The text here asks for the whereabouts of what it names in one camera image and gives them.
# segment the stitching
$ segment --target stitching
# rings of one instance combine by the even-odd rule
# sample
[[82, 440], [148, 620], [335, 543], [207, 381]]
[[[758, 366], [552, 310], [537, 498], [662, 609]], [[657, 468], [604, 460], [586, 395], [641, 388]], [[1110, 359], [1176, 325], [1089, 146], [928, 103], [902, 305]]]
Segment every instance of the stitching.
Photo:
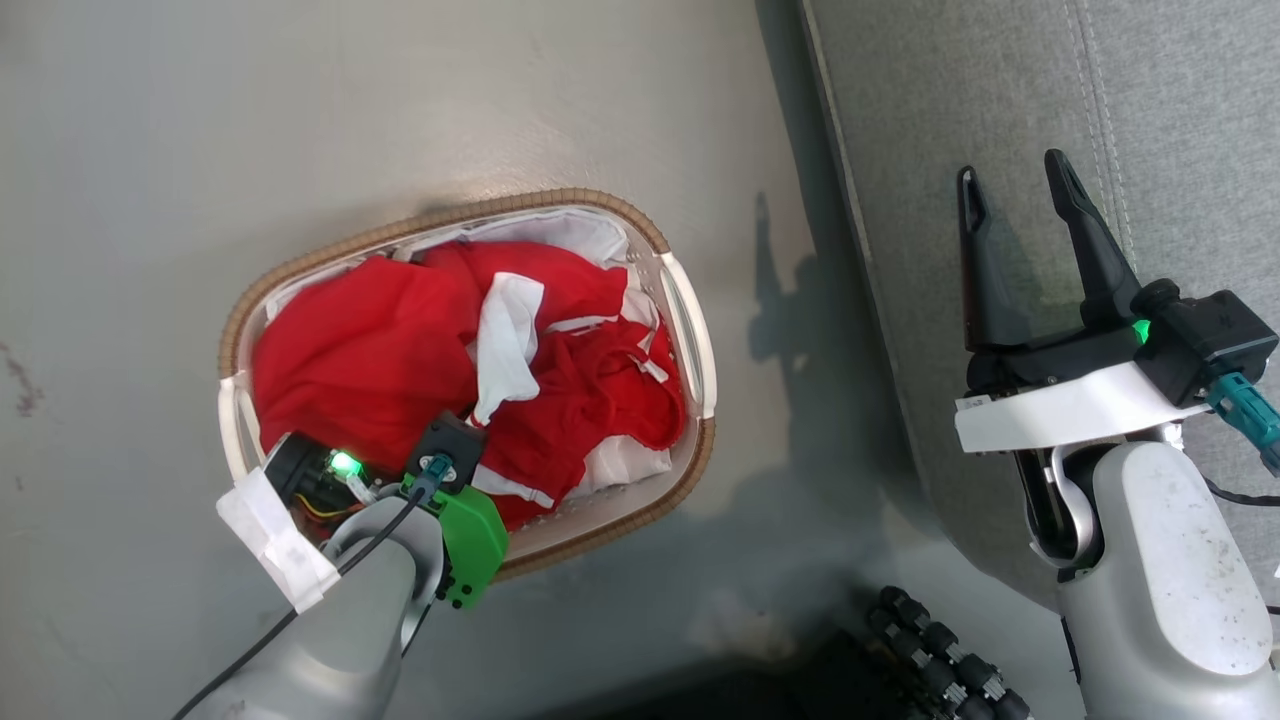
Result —
[[1129, 263], [1137, 272], [1138, 256], [1134, 254], [1133, 249], [1133, 227], [1129, 224], [1129, 201], [1124, 195], [1124, 174], [1120, 173], [1120, 149], [1116, 146], [1115, 127], [1111, 124], [1111, 105], [1107, 102], [1107, 86], [1102, 81], [1102, 54], [1098, 53], [1098, 41], [1093, 35], [1093, 15], [1089, 13], [1089, 0], [1082, 1], [1084, 3], [1084, 23], [1089, 28], [1089, 41], [1093, 44], [1093, 69], [1098, 73], [1098, 95], [1102, 96], [1102, 113], [1107, 120], [1106, 133], [1111, 138], [1111, 164], [1116, 170], [1116, 190], [1120, 195], [1120, 211], [1124, 217], [1125, 246], [1129, 249]]
[[1080, 81], [1080, 100], [1084, 101], [1084, 120], [1089, 126], [1089, 145], [1093, 149], [1093, 172], [1098, 176], [1098, 192], [1103, 199], [1103, 209], [1106, 208], [1107, 188], [1102, 183], [1102, 161], [1098, 160], [1098, 138], [1093, 133], [1093, 113], [1089, 110], [1089, 96], [1084, 91], [1084, 65], [1080, 63], [1080, 44], [1076, 42], [1079, 33], [1075, 32], [1075, 26], [1071, 24], [1071, 10], [1066, 6], [1068, 0], [1062, 0], [1062, 14], [1066, 17], [1066, 31], [1071, 36], [1071, 51], [1075, 55], [1075, 77]]

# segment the clothes pile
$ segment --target clothes pile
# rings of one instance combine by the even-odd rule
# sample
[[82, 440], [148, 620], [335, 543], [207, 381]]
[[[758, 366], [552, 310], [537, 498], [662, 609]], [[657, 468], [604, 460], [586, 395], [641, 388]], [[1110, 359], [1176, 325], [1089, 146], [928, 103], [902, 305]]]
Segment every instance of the clothes pile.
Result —
[[472, 484], [516, 529], [671, 469], [671, 338], [626, 263], [538, 242], [374, 256], [302, 290], [253, 350], [262, 447], [289, 432], [398, 469], [449, 410], [485, 428]]

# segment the green light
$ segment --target green light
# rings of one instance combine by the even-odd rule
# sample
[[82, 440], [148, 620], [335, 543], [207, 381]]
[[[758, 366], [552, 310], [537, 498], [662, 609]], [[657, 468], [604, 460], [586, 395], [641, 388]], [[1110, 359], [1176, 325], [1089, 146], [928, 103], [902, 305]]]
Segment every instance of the green light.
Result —
[[340, 450], [334, 452], [333, 457], [329, 459], [329, 466], [340, 475], [355, 475], [360, 473], [360, 461]]
[[1138, 320], [1133, 324], [1133, 332], [1138, 334], [1139, 345], [1147, 345], [1147, 336], [1151, 334], [1151, 320]]

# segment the basket handle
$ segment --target basket handle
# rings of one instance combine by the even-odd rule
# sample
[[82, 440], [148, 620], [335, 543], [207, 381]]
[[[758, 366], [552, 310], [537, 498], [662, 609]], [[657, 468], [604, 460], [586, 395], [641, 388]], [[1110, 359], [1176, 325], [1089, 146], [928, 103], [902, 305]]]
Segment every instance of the basket handle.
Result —
[[712, 351], [712, 336], [707, 331], [707, 318], [698, 304], [694, 284], [689, 282], [685, 266], [671, 252], [663, 252], [662, 287], [667, 293], [675, 325], [676, 350], [685, 366], [689, 389], [694, 401], [701, 406], [703, 418], [716, 415], [716, 355]]
[[[253, 401], [248, 396], [247, 382], [248, 375], [237, 373], [223, 378], [218, 384], [218, 428], [223, 436], [227, 466], [230, 468], [232, 480], [237, 483], [266, 460], [266, 454], [262, 452], [261, 441], [259, 441], [257, 414], [253, 413]], [[241, 428], [250, 436], [248, 448], [253, 457], [246, 457], [246, 441], [241, 437]]]

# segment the laundry basket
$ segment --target laundry basket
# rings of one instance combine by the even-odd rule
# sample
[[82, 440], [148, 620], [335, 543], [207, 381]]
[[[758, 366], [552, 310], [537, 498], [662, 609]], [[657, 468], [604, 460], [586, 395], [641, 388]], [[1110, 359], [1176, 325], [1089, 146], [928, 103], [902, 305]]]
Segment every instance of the laundry basket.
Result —
[[553, 232], [563, 218], [616, 223], [625, 233], [627, 260], [672, 336], [690, 418], [671, 448], [671, 470], [566, 500], [554, 514], [516, 530], [498, 578], [554, 565], [669, 512], [694, 489], [716, 438], [716, 361], [707, 322], [684, 268], [653, 222], [623, 200], [582, 188], [486, 200], [384, 225], [285, 263], [253, 283], [227, 320], [218, 357], [218, 418], [232, 478], [243, 478], [266, 457], [250, 380], [253, 345], [303, 287], [340, 275], [372, 255], [406, 259], [471, 233], [509, 232], [512, 240], [543, 241], [536, 233]]

